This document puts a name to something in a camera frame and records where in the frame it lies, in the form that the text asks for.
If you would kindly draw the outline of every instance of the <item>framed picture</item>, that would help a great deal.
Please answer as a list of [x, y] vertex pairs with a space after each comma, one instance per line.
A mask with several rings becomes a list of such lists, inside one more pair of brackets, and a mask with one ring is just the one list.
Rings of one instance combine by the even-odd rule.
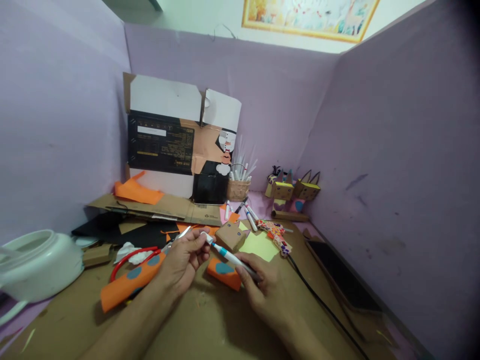
[[380, 0], [244, 0], [243, 28], [362, 41]]

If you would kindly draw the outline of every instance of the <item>wooden desk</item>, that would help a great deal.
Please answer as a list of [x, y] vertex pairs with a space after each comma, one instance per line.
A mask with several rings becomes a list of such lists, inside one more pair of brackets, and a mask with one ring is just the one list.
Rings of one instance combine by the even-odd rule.
[[[282, 223], [294, 229], [293, 233], [285, 234], [285, 239], [293, 246], [292, 257], [300, 271], [362, 345], [370, 359], [395, 359], [382, 344], [362, 343], [335, 298], [327, 278], [305, 246], [300, 231], [288, 221]], [[276, 255], [271, 263], [279, 267], [295, 308], [304, 316], [332, 357], [341, 360], [362, 359], [289, 262]], [[145, 359], [290, 359], [276, 335], [251, 310], [245, 290], [231, 290], [207, 275], [206, 268], [206, 263], [200, 267], [192, 287], [162, 326]], [[23, 331], [2, 359], [69, 360], [81, 355], [122, 310], [119, 306], [103, 314], [99, 303], [100, 289], [107, 284], [112, 269], [113, 265], [110, 264], [85, 270]], [[24, 349], [33, 330], [33, 336]]]

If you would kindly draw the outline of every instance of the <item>purple wall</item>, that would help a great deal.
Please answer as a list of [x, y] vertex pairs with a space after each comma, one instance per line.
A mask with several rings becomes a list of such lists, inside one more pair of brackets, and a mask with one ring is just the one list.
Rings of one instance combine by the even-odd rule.
[[123, 23], [101, 1], [0, 2], [0, 244], [70, 232], [122, 173]]
[[134, 74], [211, 88], [241, 101], [238, 134], [256, 144], [252, 190], [272, 165], [294, 168], [339, 55], [125, 24]]
[[479, 309], [479, 56], [438, 0], [339, 60], [300, 162], [313, 223], [439, 359]]

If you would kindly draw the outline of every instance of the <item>blue dot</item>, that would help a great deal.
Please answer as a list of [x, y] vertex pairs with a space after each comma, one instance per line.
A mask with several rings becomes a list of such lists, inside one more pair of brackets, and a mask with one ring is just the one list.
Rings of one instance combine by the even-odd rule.
[[298, 212], [301, 212], [302, 209], [304, 207], [304, 203], [301, 202], [301, 201], [295, 201], [295, 209], [298, 211]]
[[223, 262], [219, 262], [216, 266], [215, 266], [215, 271], [219, 274], [229, 274], [229, 273], [233, 273], [234, 272], [234, 269], [231, 267], [231, 266], [228, 266], [227, 264], [224, 264]]
[[147, 264], [148, 266], [154, 266], [157, 265], [160, 262], [160, 256], [156, 255], [152, 257], [150, 260], [148, 260]]
[[141, 272], [142, 272], [142, 267], [141, 266], [136, 267], [126, 275], [126, 278], [130, 279], [130, 280], [133, 280], [136, 277], [138, 277]]

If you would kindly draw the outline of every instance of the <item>pencil cup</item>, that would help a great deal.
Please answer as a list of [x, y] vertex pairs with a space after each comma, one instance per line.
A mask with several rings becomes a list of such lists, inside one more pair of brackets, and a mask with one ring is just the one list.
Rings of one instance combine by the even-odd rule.
[[249, 193], [250, 181], [232, 181], [228, 182], [226, 198], [230, 201], [243, 201]]

